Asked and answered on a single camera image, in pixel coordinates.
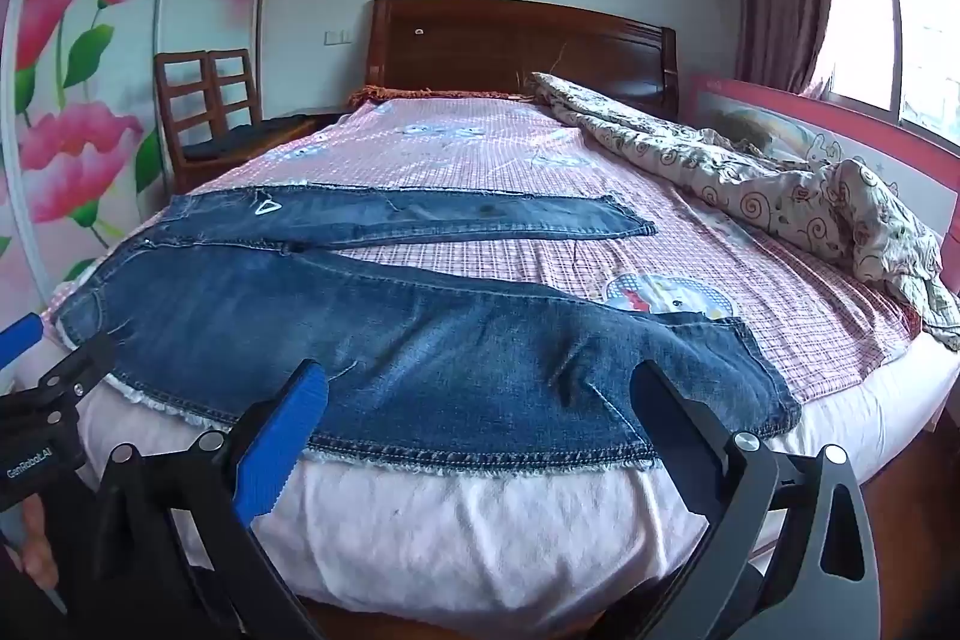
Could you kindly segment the person's left hand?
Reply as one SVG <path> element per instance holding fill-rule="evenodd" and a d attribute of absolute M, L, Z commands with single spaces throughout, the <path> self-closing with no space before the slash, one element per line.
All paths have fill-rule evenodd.
<path fill-rule="evenodd" d="M 59 583 L 52 546 L 46 534 L 46 512 L 43 499 L 32 494 L 2 512 L 2 551 L 18 572 L 44 591 L 52 591 Z"/>

